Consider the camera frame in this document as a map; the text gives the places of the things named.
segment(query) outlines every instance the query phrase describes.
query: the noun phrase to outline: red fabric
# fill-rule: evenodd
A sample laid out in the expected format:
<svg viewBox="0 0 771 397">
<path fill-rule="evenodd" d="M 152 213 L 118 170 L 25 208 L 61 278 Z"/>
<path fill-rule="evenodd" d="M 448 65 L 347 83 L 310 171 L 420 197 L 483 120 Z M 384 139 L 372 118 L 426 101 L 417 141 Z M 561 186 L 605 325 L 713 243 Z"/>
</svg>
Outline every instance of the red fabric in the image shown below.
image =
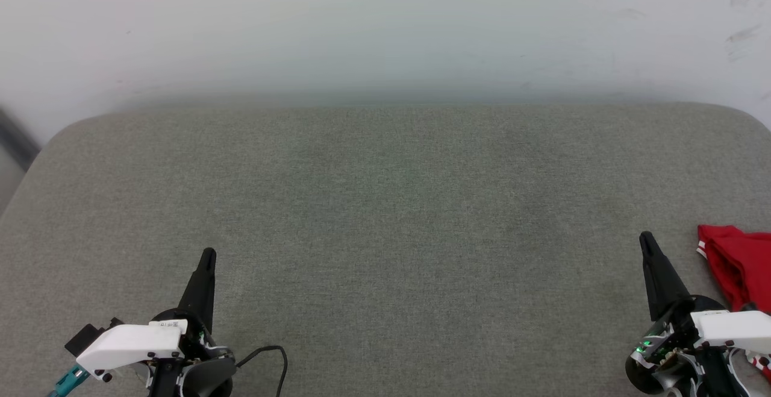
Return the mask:
<svg viewBox="0 0 771 397">
<path fill-rule="evenodd" d="M 771 311 L 771 233 L 699 226 L 699 240 L 733 311 L 750 301 L 761 311 Z"/>
</svg>

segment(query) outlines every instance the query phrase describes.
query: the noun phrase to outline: sticker label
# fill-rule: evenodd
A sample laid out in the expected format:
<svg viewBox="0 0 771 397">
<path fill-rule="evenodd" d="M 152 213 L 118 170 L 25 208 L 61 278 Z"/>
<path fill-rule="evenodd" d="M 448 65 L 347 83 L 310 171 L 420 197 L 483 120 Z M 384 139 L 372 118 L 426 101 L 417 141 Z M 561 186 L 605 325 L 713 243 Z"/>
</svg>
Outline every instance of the sticker label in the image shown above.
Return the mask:
<svg viewBox="0 0 771 397">
<path fill-rule="evenodd" d="M 179 328 L 182 334 L 187 332 L 187 319 L 175 319 L 175 320 L 157 320 L 148 323 L 150 326 L 162 326 L 170 328 Z"/>
</svg>

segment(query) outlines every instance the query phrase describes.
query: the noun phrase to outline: gray cushion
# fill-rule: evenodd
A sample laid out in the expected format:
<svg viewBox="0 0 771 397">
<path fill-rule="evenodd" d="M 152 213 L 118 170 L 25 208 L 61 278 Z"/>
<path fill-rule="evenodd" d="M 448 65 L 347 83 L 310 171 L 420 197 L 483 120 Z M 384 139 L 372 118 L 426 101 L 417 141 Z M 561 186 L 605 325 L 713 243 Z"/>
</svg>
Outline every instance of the gray cushion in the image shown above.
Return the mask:
<svg viewBox="0 0 771 397">
<path fill-rule="evenodd" d="M 697 224 L 771 230 L 771 136 L 703 104 L 114 114 L 58 134 L 0 221 L 8 395 L 86 323 L 146 323 L 219 252 L 214 336 L 284 394 L 638 395 L 638 235 L 718 296 Z M 768 392 L 738 359 L 751 388 Z M 276 353 L 234 378 L 273 395 Z M 138 396 L 124 370 L 76 394 Z"/>
</svg>

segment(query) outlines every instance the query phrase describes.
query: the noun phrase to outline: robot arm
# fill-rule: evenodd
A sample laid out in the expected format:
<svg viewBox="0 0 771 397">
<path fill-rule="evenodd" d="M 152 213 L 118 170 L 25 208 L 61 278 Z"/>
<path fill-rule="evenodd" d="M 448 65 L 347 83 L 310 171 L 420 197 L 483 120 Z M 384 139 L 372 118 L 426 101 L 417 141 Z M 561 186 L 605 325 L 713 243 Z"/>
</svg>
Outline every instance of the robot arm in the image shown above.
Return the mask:
<svg viewBox="0 0 771 397">
<path fill-rule="evenodd" d="M 653 235 L 642 233 L 640 245 L 654 323 L 627 358 L 632 385 L 647 394 L 749 397 L 732 355 L 741 349 L 771 353 L 771 317 L 731 313 L 718 301 L 691 295 Z"/>
<path fill-rule="evenodd" d="M 149 397 L 228 397 L 236 372 L 233 351 L 211 337 L 216 253 L 207 248 L 190 276 L 179 307 L 158 314 L 148 325 L 125 325 L 113 318 L 107 329 L 86 325 L 65 345 L 75 366 L 50 396 L 65 397 L 89 376 L 112 380 L 110 370 L 131 365 L 144 375 Z"/>
</svg>

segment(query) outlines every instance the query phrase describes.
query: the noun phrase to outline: white wall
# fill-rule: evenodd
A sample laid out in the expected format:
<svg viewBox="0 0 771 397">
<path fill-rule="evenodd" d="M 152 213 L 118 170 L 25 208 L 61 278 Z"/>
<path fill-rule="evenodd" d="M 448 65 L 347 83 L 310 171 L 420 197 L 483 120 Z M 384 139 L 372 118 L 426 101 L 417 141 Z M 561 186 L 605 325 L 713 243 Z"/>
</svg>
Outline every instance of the white wall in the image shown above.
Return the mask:
<svg viewBox="0 0 771 397">
<path fill-rule="evenodd" d="M 0 25 L 0 104 L 40 143 L 236 100 L 705 101 L 771 125 L 766 0 L 0 0 Z"/>
</svg>

